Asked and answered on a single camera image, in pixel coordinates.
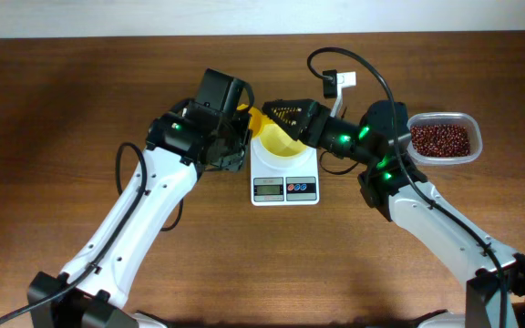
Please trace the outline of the yellow plastic measuring scoop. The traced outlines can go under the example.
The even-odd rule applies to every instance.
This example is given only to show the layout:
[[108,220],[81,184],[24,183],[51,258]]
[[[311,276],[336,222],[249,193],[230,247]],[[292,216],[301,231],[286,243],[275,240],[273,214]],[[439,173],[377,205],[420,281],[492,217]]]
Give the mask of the yellow plastic measuring scoop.
[[264,115],[261,110],[256,107],[251,107],[248,110],[248,113],[251,115],[249,129],[252,131],[252,138],[257,138],[267,125],[273,123],[270,118]]

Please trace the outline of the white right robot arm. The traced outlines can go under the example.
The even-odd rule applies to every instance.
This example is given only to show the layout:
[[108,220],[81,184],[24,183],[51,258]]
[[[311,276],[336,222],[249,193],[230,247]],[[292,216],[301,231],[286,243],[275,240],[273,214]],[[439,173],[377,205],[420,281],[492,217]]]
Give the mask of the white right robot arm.
[[408,156],[407,108],[380,100],[358,124],[311,99],[274,100],[265,116],[290,138],[366,169],[358,176],[366,204],[422,242],[466,291],[462,314],[438,310],[407,327],[525,327],[525,254],[451,206]]

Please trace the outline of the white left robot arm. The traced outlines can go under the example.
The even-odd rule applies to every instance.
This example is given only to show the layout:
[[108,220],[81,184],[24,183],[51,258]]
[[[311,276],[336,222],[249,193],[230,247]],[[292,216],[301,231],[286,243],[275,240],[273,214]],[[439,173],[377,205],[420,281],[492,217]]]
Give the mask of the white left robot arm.
[[123,310],[135,276],[175,208],[208,170],[237,171],[252,132],[240,108],[251,86],[207,69],[196,97],[154,119],[138,165],[85,247],[53,277],[40,272],[28,289],[35,327],[165,327],[154,315]]

